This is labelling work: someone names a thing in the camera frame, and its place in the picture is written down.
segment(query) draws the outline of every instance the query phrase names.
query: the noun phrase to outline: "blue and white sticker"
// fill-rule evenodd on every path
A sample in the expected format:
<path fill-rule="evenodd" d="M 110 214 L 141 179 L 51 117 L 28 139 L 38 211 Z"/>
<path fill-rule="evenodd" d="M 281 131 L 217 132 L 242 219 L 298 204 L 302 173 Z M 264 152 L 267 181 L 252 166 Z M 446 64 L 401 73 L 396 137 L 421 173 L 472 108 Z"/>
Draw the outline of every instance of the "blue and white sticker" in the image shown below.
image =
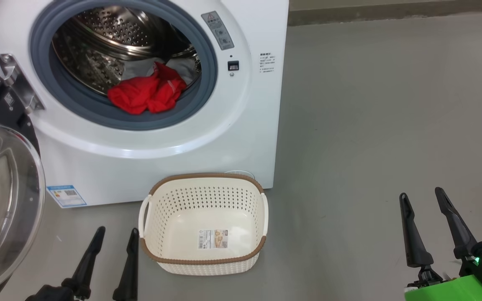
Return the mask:
<path fill-rule="evenodd" d="M 63 208 L 87 205 L 73 185 L 48 186 L 47 190 L 55 201 L 59 203 L 59 206 Z"/>

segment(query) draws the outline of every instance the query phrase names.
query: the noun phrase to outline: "brown basket rim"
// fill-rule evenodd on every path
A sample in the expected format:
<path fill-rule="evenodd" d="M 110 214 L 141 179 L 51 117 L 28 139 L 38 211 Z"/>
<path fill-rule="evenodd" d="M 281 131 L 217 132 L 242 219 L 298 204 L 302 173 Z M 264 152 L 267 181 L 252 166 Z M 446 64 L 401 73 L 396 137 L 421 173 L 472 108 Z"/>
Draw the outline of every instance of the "brown basket rim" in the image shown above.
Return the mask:
<path fill-rule="evenodd" d="M 188 173 L 186 175 L 177 175 L 177 176 L 170 176 L 162 179 L 158 183 L 156 183 L 153 188 L 150 190 L 150 195 L 153 194 L 159 189 L 161 185 L 167 183 L 169 181 L 175 181 L 180 179 L 197 179 L 197 178 L 229 178 L 229 179 L 242 179 L 251 182 L 256 186 L 260 193 L 264 192 L 263 187 L 258 183 L 255 179 L 245 176 L 245 175 L 236 175 L 234 173 Z M 212 260 L 184 260 L 184 259 L 167 259 L 162 258 L 156 255 L 153 255 L 152 252 L 146 246 L 146 240 L 144 238 L 140 238 L 142 251 L 146 253 L 151 259 L 157 261 L 159 263 L 170 263 L 173 265 L 219 265 L 222 263 L 237 263 L 239 261 L 245 261 L 251 259 L 252 257 L 256 256 L 264 247 L 264 243 L 267 237 L 265 235 L 262 236 L 260 239 L 260 243 L 254 251 L 250 252 L 247 255 L 241 257 L 233 257 L 233 258 L 224 258 L 224 259 L 212 259 Z"/>

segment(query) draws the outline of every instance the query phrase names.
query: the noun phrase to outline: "baseboard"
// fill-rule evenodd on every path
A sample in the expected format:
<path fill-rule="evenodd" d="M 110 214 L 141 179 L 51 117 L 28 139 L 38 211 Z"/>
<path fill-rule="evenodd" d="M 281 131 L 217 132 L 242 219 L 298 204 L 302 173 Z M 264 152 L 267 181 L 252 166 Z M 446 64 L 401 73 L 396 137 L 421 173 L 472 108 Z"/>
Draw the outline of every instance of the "baseboard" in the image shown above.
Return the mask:
<path fill-rule="evenodd" d="M 289 26 L 300 26 L 368 20 L 426 18 L 474 12 L 482 12 L 482 0 L 448 0 L 290 11 L 287 24 Z"/>

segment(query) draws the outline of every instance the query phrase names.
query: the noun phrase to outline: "washing machine door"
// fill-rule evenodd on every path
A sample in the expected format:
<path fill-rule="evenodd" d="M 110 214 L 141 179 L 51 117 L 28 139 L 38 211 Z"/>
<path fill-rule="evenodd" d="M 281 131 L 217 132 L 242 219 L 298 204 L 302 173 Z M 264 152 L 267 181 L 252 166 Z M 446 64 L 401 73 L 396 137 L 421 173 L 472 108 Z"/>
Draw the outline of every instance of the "washing machine door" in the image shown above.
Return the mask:
<path fill-rule="evenodd" d="M 0 77 L 0 290 L 21 263 L 40 224 L 44 171 L 17 69 Z"/>

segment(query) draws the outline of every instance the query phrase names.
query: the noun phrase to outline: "door hinge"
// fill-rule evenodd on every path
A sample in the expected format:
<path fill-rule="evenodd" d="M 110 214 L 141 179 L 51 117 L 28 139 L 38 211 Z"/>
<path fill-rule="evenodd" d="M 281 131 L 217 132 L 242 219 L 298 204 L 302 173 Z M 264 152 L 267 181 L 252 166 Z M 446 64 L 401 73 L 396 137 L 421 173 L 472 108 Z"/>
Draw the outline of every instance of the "door hinge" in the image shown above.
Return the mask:
<path fill-rule="evenodd" d="M 15 57 L 11 54 L 0 55 L 0 67 L 4 74 L 3 82 L 13 92 L 8 92 L 4 97 L 10 108 L 12 108 L 14 98 L 17 97 L 23 104 L 26 114 L 36 110 L 44 110 L 44 105 L 25 78 Z"/>

